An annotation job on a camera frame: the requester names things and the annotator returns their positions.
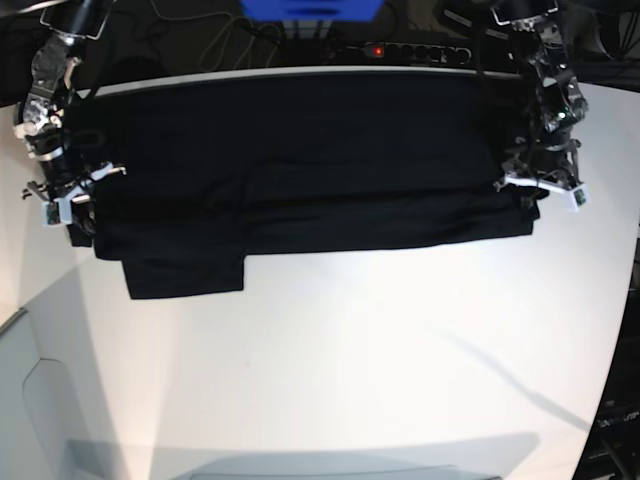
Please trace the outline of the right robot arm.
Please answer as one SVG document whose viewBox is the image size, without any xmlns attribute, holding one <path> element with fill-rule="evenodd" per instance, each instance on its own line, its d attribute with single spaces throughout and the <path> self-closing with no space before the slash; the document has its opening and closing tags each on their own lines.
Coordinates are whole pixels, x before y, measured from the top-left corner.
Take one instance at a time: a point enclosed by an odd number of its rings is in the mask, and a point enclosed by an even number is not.
<svg viewBox="0 0 640 480">
<path fill-rule="evenodd" d="M 64 227 L 85 243 L 95 235 L 96 184 L 124 175 L 126 168 L 89 158 L 88 152 L 103 148 L 104 136 L 95 130 L 73 133 L 65 120 L 73 108 L 93 100 L 101 86 L 97 81 L 82 97 L 75 76 L 86 43 L 101 37 L 112 8 L 111 1 L 43 1 L 29 8 L 42 12 L 40 23 L 51 36 L 34 55 L 30 90 L 14 110 L 14 135 L 42 172 L 42 180 L 28 182 L 22 197 L 40 200 L 44 226 Z"/>
</svg>

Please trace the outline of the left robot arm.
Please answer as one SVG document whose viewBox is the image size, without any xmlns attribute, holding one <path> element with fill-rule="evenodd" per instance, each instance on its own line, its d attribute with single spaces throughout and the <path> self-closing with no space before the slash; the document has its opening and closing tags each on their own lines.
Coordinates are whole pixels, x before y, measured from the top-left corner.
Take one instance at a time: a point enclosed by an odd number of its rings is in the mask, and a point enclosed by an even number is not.
<svg viewBox="0 0 640 480">
<path fill-rule="evenodd" d="M 569 64 L 567 43 L 556 1 L 481 1 L 499 27 L 515 34 L 514 61 L 528 83 L 531 99 L 525 107 L 529 133 L 505 150 L 498 190 L 523 187 L 558 194 L 575 212 L 589 203 L 587 186 L 579 178 L 578 149 L 573 127 L 584 120 L 588 102 Z"/>
</svg>

